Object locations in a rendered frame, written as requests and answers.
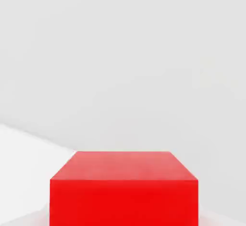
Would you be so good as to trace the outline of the small red cube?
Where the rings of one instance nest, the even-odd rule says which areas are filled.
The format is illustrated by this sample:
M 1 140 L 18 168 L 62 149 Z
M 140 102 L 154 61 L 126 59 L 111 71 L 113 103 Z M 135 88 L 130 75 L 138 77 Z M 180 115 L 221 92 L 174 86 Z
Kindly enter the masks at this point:
M 198 226 L 198 179 L 170 152 L 76 152 L 50 179 L 49 226 Z

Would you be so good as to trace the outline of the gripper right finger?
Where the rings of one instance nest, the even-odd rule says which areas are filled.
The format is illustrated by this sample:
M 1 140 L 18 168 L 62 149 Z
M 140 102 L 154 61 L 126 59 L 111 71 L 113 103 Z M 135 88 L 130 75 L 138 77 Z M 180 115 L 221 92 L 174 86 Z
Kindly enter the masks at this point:
M 203 213 L 199 217 L 199 226 L 215 226 L 215 217 L 208 213 Z

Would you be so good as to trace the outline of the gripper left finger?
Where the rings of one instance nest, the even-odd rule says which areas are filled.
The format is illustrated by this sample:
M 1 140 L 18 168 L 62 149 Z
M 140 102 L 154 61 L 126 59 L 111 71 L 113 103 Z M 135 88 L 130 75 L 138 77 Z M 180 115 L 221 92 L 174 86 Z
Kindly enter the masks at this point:
M 49 226 L 49 212 L 43 209 L 3 223 L 0 226 Z

